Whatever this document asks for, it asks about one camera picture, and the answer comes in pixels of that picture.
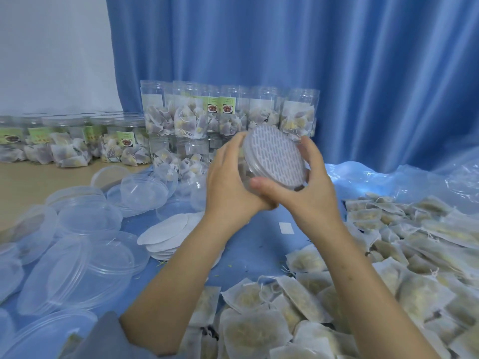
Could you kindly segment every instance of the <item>human hand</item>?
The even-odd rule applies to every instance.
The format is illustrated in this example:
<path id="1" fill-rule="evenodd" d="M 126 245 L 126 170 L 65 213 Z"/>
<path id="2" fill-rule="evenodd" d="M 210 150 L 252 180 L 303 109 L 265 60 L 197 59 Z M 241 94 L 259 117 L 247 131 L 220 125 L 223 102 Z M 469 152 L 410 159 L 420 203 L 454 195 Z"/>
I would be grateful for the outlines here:
<path id="1" fill-rule="evenodd" d="M 291 191 L 264 178 L 255 177 L 249 186 L 263 196 L 290 211 L 298 227 L 309 237 L 318 233 L 321 224 L 341 223 L 334 185 L 326 172 L 323 156 L 314 142 L 303 136 L 298 145 L 309 171 L 308 185 L 301 191 Z"/>
<path id="2" fill-rule="evenodd" d="M 245 189 L 238 172 L 238 154 L 246 132 L 237 133 L 223 145 L 208 169 L 205 219 L 236 233 L 261 210 L 277 207 L 266 197 Z"/>

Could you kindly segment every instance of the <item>white paper square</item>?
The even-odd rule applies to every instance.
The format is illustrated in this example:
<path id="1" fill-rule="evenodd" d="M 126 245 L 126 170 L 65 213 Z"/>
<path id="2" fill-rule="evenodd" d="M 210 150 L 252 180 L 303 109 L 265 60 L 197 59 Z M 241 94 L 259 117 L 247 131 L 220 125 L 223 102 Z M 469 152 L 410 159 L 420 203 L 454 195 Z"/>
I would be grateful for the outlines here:
<path id="1" fill-rule="evenodd" d="M 285 222 L 280 222 L 279 223 L 279 229 L 281 229 L 282 234 L 294 234 L 293 232 L 293 227 L 291 226 L 291 223 L 285 223 Z"/>

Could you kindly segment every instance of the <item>forearm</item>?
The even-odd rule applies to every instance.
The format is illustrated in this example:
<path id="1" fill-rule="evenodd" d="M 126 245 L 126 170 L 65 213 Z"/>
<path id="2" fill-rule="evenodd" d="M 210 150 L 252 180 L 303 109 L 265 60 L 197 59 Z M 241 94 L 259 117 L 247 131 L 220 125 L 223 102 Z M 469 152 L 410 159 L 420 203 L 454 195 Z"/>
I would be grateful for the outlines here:
<path id="1" fill-rule="evenodd" d="M 328 266 L 341 307 L 364 358 L 438 358 L 342 222 L 328 222 L 320 233 L 309 238 Z"/>
<path id="2" fill-rule="evenodd" d="M 156 355 L 178 350 L 211 266 L 234 232 L 205 216 L 121 316 L 129 341 Z"/>

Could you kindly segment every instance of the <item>blue curtain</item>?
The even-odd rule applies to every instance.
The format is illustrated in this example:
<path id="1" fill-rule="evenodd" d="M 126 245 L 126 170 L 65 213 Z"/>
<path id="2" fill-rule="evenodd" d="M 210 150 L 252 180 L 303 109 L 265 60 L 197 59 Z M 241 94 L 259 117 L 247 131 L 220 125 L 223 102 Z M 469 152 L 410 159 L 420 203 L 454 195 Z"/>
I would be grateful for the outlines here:
<path id="1" fill-rule="evenodd" d="M 141 79 L 315 88 L 328 163 L 437 169 L 479 144 L 479 0 L 107 5 L 124 110 Z"/>

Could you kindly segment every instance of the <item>gray sleeve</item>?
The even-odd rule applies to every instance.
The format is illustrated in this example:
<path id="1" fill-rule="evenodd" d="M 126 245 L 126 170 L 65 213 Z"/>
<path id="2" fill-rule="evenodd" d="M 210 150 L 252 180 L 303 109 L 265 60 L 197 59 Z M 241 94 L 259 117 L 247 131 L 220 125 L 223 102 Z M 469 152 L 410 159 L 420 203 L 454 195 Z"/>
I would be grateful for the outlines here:
<path id="1" fill-rule="evenodd" d="M 180 359 L 182 356 L 163 358 Z M 157 359 L 150 351 L 128 342 L 117 315 L 108 312 L 103 315 L 90 334 L 69 356 L 70 359 Z"/>

